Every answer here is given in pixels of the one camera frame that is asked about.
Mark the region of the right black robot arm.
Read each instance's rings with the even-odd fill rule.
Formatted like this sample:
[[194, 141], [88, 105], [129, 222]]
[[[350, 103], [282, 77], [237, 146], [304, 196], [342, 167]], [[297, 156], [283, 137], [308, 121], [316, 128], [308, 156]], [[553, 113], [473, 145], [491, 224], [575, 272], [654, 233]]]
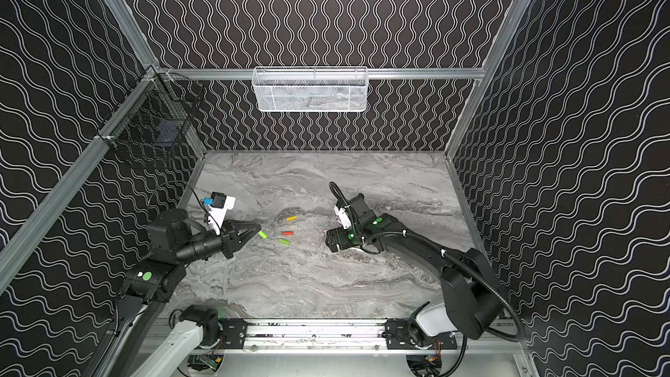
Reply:
[[389, 214], [376, 214], [361, 194], [337, 197], [334, 211], [340, 227], [326, 232], [333, 253], [349, 249], [388, 252], [417, 265], [437, 280], [442, 302], [422, 307], [413, 322], [426, 336], [458, 332], [477, 340], [484, 333], [519, 342], [525, 329], [519, 314], [499, 290], [487, 258], [476, 249], [460, 251], [424, 237]]

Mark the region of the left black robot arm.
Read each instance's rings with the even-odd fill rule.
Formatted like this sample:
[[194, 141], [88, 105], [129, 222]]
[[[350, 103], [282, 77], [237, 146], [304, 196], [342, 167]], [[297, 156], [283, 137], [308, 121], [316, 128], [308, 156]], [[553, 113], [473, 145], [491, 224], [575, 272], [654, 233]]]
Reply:
[[148, 331], [185, 279], [187, 267], [216, 254], [231, 259], [261, 230], [259, 223], [225, 220], [215, 232], [185, 209], [158, 215], [148, 225], [148, 256], [127, 272], [114, 295], [113, 321], [84, 375], [129, 376]]

